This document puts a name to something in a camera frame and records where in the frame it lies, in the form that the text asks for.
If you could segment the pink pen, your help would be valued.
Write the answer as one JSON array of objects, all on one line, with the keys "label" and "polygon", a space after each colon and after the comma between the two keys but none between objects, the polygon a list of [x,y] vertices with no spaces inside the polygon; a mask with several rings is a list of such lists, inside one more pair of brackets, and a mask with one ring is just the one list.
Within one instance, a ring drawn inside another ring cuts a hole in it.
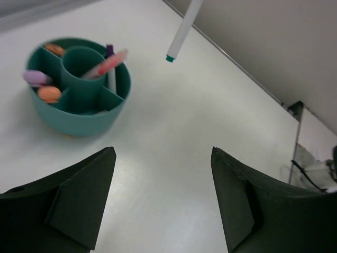
[{"label": "pink pen", "polygon": [[82,78],[83,79],[94,79],[106,74],[111,69],[119,66],[124,62],[127,58],[128,50],[123,49],[114,55],[109,56],[104,62],[98,64],[97,66],[93,67],[91,70],[86,72]]}]

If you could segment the teal capped white pen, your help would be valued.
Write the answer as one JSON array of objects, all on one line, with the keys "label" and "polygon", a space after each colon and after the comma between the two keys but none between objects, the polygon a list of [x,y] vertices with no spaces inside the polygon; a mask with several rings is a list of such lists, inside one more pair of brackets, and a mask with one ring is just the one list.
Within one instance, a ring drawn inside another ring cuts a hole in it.
[{"label": "teal capped white pen", "polygon": [[166,60],[172,63],[178,56],[184,41],[201,8],[203,0],[192,0],[166,54]]}]

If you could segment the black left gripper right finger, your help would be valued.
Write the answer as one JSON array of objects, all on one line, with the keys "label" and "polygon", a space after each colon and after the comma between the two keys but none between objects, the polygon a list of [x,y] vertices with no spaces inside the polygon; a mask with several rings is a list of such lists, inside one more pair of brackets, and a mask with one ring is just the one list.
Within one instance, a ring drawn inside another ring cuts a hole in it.
[{"label": "black left gripper right finger", "polygon": [[336,193],[281,182],[213,148],[228,252],[336,252]]}]

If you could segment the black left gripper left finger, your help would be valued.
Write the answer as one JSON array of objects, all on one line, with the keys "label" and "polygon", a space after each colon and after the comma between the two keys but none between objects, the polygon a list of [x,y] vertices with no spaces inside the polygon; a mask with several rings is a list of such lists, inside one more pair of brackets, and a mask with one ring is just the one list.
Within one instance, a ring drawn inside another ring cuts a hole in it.
[{"label": "black left gripper left finger", "polygon": [[95,249],[116,162],[106,147],[1,194],[1,252]]}]

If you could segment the purple capped white pen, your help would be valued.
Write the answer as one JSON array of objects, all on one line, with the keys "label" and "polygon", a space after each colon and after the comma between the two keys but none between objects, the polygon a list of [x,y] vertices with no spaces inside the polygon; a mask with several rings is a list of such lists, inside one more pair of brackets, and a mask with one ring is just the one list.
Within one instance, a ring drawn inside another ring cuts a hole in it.
[{"label": "purple capped white pen", "polygon": [[[114,55],[114,47],[112,44],[106,44],[106,58]],[[115,68],[112,68],[108,72],[108,87],[113,93],[117,93]]]}]

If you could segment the orange capped grey marker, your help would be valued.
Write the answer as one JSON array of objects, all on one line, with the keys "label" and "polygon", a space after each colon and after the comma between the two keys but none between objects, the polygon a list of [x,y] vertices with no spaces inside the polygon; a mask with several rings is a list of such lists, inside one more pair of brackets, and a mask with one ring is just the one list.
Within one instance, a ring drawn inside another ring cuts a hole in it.
[{"label": "orange capped grey marker", "polygon": [[61,91],[54,86],[43,86],[37,90],[38,97],[48,104],[57,103],[62,95]]}]

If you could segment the pink highlighter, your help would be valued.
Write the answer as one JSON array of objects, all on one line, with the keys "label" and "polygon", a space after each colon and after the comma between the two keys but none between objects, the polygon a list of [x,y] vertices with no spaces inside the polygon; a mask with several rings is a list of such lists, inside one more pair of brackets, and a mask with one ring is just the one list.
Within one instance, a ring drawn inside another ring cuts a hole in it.
[{"label": "pink highlighter", "polygon": [[52,82],[48,75],[38,70],[26,70],[23,79],[33,87],[49,85]]}]

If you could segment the orange highlighter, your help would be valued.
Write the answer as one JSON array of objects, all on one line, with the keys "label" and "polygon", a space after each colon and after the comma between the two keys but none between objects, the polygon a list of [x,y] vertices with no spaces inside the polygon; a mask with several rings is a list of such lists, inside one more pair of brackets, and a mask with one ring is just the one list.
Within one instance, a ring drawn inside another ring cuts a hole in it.
[{"label": "orange highlighter", "polygon": [[63,56],[65,53],[65,49],[60,47],[59,45],[48,43],[45,45],[45,48],[50,51],[51,53],[57,55],[57,56]]}]

